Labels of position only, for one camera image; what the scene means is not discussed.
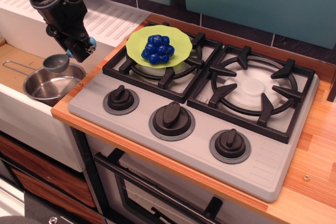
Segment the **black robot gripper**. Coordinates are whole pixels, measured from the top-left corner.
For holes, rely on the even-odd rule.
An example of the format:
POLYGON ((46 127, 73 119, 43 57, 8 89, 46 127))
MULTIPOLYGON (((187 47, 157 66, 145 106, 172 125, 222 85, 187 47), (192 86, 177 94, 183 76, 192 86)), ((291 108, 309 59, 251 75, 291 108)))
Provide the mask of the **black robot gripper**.
POLYGON ((83 0, 44 0, 36 3, 36 9, 49 26, 48 35, 54 37, 70 58, 83 62, 95 52, 95 39, 89 39, 88 45, 80 42, 89 38, 83 24, 87 13, 83 0), (73 41, 68 45, 70 38, 80 41, 73 41))

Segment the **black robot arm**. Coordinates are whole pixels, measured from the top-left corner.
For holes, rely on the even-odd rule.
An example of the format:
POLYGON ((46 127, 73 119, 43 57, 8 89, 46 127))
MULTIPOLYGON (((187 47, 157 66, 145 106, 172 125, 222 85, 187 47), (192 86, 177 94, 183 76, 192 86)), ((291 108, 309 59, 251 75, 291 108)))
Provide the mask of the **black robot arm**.
POLYGON ((47 24, 46 33, 78 62, 86 60, 96 43, 84 27, 87 7, 83 0, 29 0, 47 24))

